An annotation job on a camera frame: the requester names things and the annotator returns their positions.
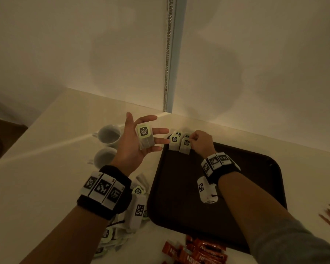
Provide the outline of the white ceramic cup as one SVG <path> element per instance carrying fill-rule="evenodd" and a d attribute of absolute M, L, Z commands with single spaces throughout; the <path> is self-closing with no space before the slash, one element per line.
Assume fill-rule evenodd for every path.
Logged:
<path fill-rule="evenodd" d="M 98 132 L 92 133 L 106 147 L 117 149 L 122 136 L 122 129 L 118 125 L 108 124 L 103 126 Z"/>
<path fill-rule="evenodd" d="M 88 160 L 87 164 L 93 165 L 99 170 L 105 165 L 110 165 L 116 153 L 117 150 L 113 147 L 103 148 L 96 153 L 93 159 Z"/>

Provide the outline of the grey sleeve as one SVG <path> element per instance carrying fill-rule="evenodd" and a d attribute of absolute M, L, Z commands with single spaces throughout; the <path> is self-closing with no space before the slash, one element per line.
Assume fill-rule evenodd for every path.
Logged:
<path fill-rule="evenodd" d="M 250 240 L 258 264 L 330 264 L 330 243 L 314 236 L 298 220 L 274 221 Z"/>

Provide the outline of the person's left forearm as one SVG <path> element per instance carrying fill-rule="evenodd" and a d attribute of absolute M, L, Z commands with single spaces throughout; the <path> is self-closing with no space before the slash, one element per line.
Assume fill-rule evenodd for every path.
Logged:
<path fill-rule="evenodd" d="M 108 223 L 75 206 L 19 264 L 90 264 Z"/>

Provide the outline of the person's right hand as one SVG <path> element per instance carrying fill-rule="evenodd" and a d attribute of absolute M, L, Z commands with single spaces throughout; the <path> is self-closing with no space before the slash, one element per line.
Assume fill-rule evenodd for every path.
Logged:
<path fill-rule="evenodd" d="M 203 131 L 203 145 L 201 151 L 195 151 L 195 152 L 198 155 L 200 155 L 203 160 L 217 153 L 214 147 L 212 136 L 210 134 Z"/>

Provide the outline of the black left wristband with markers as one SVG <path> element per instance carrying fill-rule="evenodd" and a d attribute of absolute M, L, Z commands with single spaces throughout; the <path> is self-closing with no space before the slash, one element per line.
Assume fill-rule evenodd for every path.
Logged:
<path fill-rule="evenodd" d="M 77 205 L 109 221 L 131 204 L 131 183 L 118 168 L 106 165 L 91 173 L 80 190 Z"/>

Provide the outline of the dark brown plastic tray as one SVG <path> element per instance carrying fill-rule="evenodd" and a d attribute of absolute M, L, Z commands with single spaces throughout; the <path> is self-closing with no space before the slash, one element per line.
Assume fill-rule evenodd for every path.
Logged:
<path fill-rule="evenodd" d="M 214 142 L 238 164 L 243 175 L 272 195 L 287 209 L 283 178 L 279 165 L 271 157 Z M 247 241 L 225 200 L 204 204 L 197 180 L 203 176 L 202 158 L 191 150 L 179 153 L 165 145 L 147 202 L 148 216 L 158 226 L 221 244 L 250 254 Z"/>

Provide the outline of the black right wristband with markers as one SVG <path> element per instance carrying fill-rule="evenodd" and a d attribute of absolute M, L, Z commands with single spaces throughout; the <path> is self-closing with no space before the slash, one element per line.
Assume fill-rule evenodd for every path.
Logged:
<path fill-rule="evenodd" d="M 218 184 L 219 179 L 232 172 L 241 172 L 241 168 L 224 152 L 218 152 L 205 158 L 201 167 L 209 184 Z"/>

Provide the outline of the person's right forearm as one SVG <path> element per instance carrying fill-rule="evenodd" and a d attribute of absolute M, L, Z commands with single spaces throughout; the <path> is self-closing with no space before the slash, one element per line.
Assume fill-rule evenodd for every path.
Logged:
<path fill-rule="evenodd" d="M 238 172 L 223 175 L 219 189 L 249 246 L 259 229 L 274 221 L 295 219 L 271 195 Z"/>

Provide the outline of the black wristband with markers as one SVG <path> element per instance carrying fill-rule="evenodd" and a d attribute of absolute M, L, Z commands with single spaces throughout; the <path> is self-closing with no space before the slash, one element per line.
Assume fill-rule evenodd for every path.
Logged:
<path fill-rule="evenodd" d="M 131 204 L 131 183 L 118 168 L 106 165 L 91 173 L 80 190 L 77 205 L 109 221 Z"/>
<path fill-rule="evenodd" d="M 241 172 L 241 168 L 224 152 L 218 152 L 205 158 L 201 167 L 209 184 L 218 184 L 219 179 L 232 172 Z"/>

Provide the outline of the pile of red coffee sachets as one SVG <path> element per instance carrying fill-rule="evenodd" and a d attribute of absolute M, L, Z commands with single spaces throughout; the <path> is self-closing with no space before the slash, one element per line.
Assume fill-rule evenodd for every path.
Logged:
<path fill-rule="evenodd" d="M 198 237 L 185 236 L 185 243 L 167 240 L 162 253 L 173 264 L 227 264 L 226 247 Z"/>

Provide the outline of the person's left hand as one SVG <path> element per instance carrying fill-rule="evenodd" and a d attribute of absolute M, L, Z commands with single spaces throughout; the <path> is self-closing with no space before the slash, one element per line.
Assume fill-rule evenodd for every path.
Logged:
<path fill-rule="evenodd" d="M 155 121 L 157 119 L 157 115 L 143 116 L 134 121 L 134 125 L 136 128 L 137 124 Z M 117 153 L 111 162 L 111 165 L 118 168 L 126 176 L 130 176 L 131 173 L 133 173 L 141 165 L 146 155 L 144 155 L 144 150 L 140 150 L 136 130 L 126 131 L 125 124 L 123 134 L 119 141 Z M 155 137 L 154 141 L 155 146 L 163 147 L 163 145 L 169 144 L 169 140 L 166 138 Z"/>

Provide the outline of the pile of tea bags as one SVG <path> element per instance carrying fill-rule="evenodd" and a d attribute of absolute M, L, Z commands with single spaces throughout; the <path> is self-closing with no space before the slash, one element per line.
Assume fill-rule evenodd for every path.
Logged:
<path fill-rule="evenodd" d="M 132 194 L 146 195 L 147 201 L 149 197 L 150 184 L 143 173 L 138 174 L 131 184 Z M 120 214 L 116 214 L 114 219 L 108 224 L 101 237 L 94 258 L 102 257 L 106 253 L 115 250 L 118 251 L 123 244 L 127 242 L 135 233 L 145 225 L 149 220 L 147 205 L 144 211 L 140 228 L 135 232 L 129 232 L 124 226 L 124 216 L 126 210 Z"/>

